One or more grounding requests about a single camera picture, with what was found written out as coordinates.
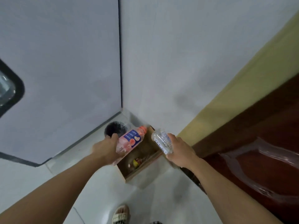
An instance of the cardboard box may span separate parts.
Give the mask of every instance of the cardboard box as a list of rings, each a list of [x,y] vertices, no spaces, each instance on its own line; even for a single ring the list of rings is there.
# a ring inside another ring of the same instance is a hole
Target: cardboard box
[[[147,133],[144,136],[144,140],[116,165],[125,182],[131,180],[134,176],[136,176],[154,160],[156,160],[160,155],[162,155],[163,152],[161,151],[161,149],[151,139],[151,135],[153,132],[154,129],[151,126],[148,127]],[[143,157],[148,158],[136,170],[129,172],[129,163],[131,163],[135,158]]]

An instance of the slipper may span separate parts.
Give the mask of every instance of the slipper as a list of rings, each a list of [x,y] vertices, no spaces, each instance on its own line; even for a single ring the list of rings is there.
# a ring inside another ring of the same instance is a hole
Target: slipper
[[[126,210],[125,212],[123,213],[119,213],[117,214],[116,212],[119,210],[119,209],[124,209]],[[122,205],[122,206],[119,206],[114,214],[113,214],[113,217],[112,217],[112,224],[129,224],[128,221],[129,221],[129,207],[127,205]]]

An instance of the plastic bottle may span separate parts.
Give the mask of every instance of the plastic bottle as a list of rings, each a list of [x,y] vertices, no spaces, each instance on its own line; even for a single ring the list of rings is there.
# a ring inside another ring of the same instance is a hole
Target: plastic bottle
[[[160,149],[164,152],[164,154],[173,153],[173,146],[170,138],[167,136],[167,133],[164,129],[160,128],[155,130],[152,133],[152,140],[157,143]]]
[[[118,144],[116,146],[116,152],[125,152],[125,156],[132,151],[140,142],[143,141],[144,135],[147,133],[147,126],[141,126],[134,128],[133,130],[125,133],[118,139]],[[112,165],[118,164],[122,158],[114,161]]]

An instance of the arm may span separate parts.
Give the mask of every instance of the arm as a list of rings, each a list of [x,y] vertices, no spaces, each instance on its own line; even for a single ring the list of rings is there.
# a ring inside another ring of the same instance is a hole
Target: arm
[[[168,135],[173,143],[174,153],[167,158],[195,174],[223,224],[282,224],[256,200],[197,157],[194,150],[181,138]]]
[[[0,223],[63,223],[77,197],[91,176],[102,166],[111,164],[119,155],[115,152],[117,134],[92,147],[92,154],[53,177],[0,214]]]

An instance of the foot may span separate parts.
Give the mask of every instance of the foot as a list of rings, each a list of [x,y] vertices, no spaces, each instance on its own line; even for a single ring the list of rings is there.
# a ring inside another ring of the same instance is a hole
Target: foot
[[[127,205],[122,205],[116,209],[112,224],[129,224],[129,207]]]

